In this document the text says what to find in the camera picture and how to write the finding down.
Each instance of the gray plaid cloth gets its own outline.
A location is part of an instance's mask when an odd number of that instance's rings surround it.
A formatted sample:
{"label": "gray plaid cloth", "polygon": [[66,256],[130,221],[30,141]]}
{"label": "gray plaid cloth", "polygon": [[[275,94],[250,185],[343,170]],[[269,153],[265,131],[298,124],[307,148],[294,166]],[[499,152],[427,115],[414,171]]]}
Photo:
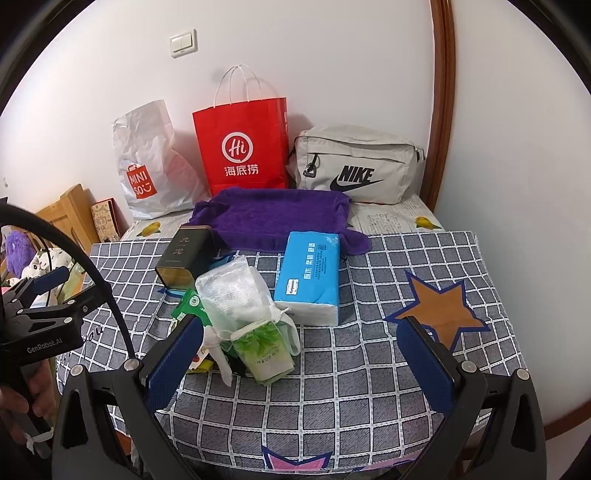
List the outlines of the gray plaid cloth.
{"label": "gray plaid cloth", "polygon": [[[227,387],[218,372],[185,376],[168,407],[156,413],[181,454],[249,470],[268,470],[269,455],[305,463],[326,454],[327,473],[415,456],[443,418],[431,411],[404,361],[396,325],[382,320],[414,300],[406,271],[439,289],[465,279],[468,305],[491,331],[462,333],[454,352],[458,360],[504,375],[525,368],[472,233],[375,235],[371,241],[369,253],[341,262],[340,325],[299,327],[301,354],[286,378],[263,387],[251,377],[234,376]],[[154,272],[167,243],[143,239],[92,249],[139,356],[168,335],[178,303],[164,295]],[[272,293],[282,255],[239,253],[261,272]],[[98,371],[117,368],[126,358],[108,309],[88,315],[82,333],[85,346],[58,361],[60,389],[72,365]],[[124,432],[119,409],[112,407],[111,413]],[[481,412],[476,428],[488,414]]]}

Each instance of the nike swoosh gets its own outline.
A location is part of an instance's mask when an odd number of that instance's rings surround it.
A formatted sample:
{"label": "nike swoosh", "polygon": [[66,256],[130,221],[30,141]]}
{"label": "nike swoosh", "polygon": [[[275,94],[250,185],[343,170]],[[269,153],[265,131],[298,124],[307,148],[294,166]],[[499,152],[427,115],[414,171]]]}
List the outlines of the nike swoosh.
{"label": "nike swoosh", "polygon": [[338,177],[335,177],[333,181],[330,182],[330,189],[333,192],[348,192],[349,190],[355,190],[361,187],[366,187],[367,185],[371,185],[372,183],[377,183],[382,180],[374,180],[374,181],[362,181],[361,183],[353,183],[352,185],[340,185],[339,182],[336,181]]}

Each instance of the purple plush toy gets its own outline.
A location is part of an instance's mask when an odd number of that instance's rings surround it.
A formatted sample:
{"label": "purple plush toy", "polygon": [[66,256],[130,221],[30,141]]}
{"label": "purple plush toy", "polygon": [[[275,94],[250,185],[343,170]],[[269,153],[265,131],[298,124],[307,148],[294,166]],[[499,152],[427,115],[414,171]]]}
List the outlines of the purple plush toy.
{"label": "purple plush toy", "polygon": [[27,236],[18,230],[12,230],[6,237],[6,265],[16,278],[21,278],[25,268],[35,256],[35,249]]}

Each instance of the yellow bird print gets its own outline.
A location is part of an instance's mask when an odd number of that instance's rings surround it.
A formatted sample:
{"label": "yellow bird print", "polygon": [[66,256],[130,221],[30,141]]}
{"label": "yellow bird print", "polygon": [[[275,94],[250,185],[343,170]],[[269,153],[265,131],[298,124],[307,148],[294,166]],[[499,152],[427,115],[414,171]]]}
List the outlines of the yellow bird print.
{"label": "yellow bird print", "polygon": [[152,222],[136,236],[150,236],[153,233],[160,233],[160,222]]}
{"label": "yellow bird print", "polygon": [[427,217],[416,217],[414,221],[417,224],[417,228],[422,227],[426,228],[427,230],[441,228],[440,226],[431,223],[431,220],[429,220]]}

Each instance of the bolt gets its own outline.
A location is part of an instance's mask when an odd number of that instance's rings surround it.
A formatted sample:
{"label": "bolt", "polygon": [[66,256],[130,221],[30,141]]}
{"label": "bolt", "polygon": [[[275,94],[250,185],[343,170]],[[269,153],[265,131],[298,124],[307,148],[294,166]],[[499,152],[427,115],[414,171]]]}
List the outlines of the bolt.
{"label": "bolt", "polygon": [[70,369],[70,375],[77,377],[78,375],[80,375],[82,373],[83,370],[84,370],[84,367],[82,365],[80,365],[80,364],[74,365]]}
{"label": "bolt", "polygon": [[129,358],[123,364],[123,368],[125,368],[128,372],[135,370],[139,367],[139,360],[137,358]]}
{"label": "bolt", "polygon": [[517,370],[517,376],[522,380],[530,379],[530,373],[527,370],[523,370],[522,368]]}
{"label": "bolt", "polygon": [[466,362],[462,362],[462,370],[468,374],[474,373],[478,368],[474,362],[470,362],[469,360]]}

